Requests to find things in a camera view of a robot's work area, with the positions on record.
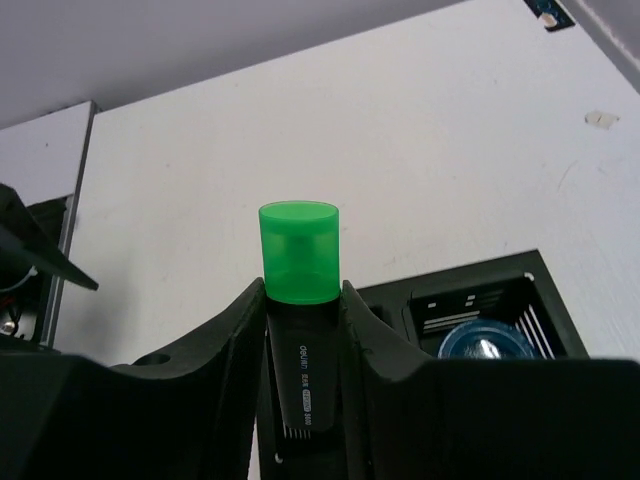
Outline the blue round tape tin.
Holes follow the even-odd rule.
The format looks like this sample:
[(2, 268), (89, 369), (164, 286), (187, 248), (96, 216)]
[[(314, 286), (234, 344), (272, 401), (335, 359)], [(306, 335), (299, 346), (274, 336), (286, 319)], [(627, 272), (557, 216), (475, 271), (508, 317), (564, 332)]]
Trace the blue round tape tin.
[(439, 346), (438, 358), (534, 359), (538, 354), (515, 327), (496, 320), (473, 320), (451, 330)]

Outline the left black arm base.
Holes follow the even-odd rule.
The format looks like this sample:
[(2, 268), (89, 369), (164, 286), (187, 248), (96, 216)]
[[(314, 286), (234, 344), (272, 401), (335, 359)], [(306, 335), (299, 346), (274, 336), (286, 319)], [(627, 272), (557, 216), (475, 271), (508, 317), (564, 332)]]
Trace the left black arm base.
[(96, 291), (99, 284), (63, 251), (67, 202), (25, 205), (1, 185), (1, 348), (52, 349), (53, 313), (64, 282)]

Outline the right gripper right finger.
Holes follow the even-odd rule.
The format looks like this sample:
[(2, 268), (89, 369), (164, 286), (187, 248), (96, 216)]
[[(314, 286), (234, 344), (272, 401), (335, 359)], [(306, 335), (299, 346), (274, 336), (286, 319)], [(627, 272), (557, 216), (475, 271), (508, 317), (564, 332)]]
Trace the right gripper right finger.
[(341, 295), (352, 479), (635, 479), (639, 366), (625, 360), (439, 360)]

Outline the green cap black highlighter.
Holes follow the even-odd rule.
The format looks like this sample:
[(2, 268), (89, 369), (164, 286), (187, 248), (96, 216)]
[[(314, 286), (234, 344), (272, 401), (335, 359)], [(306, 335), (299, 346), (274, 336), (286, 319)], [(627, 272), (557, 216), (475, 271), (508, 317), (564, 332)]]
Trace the green cap black highlighter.
[(286, 427), (335, 424), (340, 219), (336, 206), (280, 201), (258, 212), (270, 348)]

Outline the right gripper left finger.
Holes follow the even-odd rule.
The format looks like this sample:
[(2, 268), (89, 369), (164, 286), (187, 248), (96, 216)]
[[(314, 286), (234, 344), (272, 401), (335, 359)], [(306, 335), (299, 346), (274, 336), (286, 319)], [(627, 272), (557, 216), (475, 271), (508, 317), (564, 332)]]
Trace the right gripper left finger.
[(131, 364), (1, 340), (5, 479), (244, 479), (265, 288)]

